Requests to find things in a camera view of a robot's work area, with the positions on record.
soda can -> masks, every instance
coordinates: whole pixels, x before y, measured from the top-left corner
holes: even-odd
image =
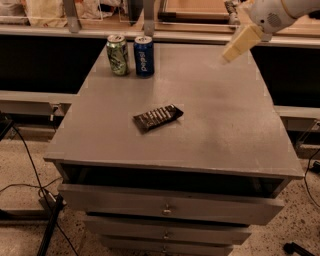
[[[154,74],[153,41],[149,36],[138,36],[134,40],[134,59],[136,73],[140,77],[150,77]]]
[[[124,36],[111,35],[108,37],[107,54],[114,74],[118,76],[129,74],[128,44]]]

drawer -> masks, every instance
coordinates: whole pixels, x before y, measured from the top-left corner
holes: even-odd
[[[86,212],[266,225],[283,208],[265,198],[72,184],[58,190],[71,208]]]
[[[92,233],[99,235],[163,241],[241,245],[250,236],[247,228],[218,226],[212,223],[96,216],[86,216],[84,222]]]
[[[203,246],[198,244],[158,242],[152,240],[127,240],[112,237],[101,238],[104,246],[109,248],[125,248],[141,251],[162,252],[167,254],[181,253],[191,255],[227,256],[232,246]]]

speckled floor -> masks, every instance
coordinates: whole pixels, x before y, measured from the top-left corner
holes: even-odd
[[[55,167],[43,161],[42,156],[54,132],[50,130],[21,129],[29,146],[43,185],[59,177]],[[301,160],[306,168],[307,160]],[[37,185],[34,171],[23,143],[16,136],[8,136],[0,142],[0,190],[12,183]],[[308,184],[314,198],[320,204],[320,175],[309,173]],[[57,193],[56,183],[48,187]],[[242,245],[235,247],[230,256],[282,256],[286,255],[282,246],[286,242],[296,242],[315,255],[320,255],[319,209],[310,201],[303,181],[294,181],[280,194],[285,208],[267,226],[251,226],[253,234]],[[0,193],[0,209],[41,209],[38,202],[38,189],[11,187]],[[58,223],[70,238],[81,256],[147,256],[150,253],[126,250],[110,250],[103,247],[97,236],[84,227],[83,214],[66,206],[59,214]],[[44,221],[8,222],[0,221],[0,255],[34,256],[37,255],[46,228]],[[58,229],[52,236],[47,255],[74,255]]]

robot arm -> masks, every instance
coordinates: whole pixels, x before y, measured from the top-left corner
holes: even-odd
[[[320,10],[320,0],[250,0],[248,11],[252,24],[240,26],[226,45],[222,60],[231,62],[273,33],[290,27],[298,18]]]
[[[320,0],[255,0],[250,18],[264,33],[272,34],[317,10],[320,10]]]

can lid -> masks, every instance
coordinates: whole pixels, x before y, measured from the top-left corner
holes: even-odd
[[[120,43],[122,41],[125,40],[125,37],[124,36],[121,36],[121,35],[111,35],[111,36],[108,36],[108,41],[110,43]]]
[[[152,42],[152,37],[150,36],[138,36],[134,40],[137,44],[149,44]]]

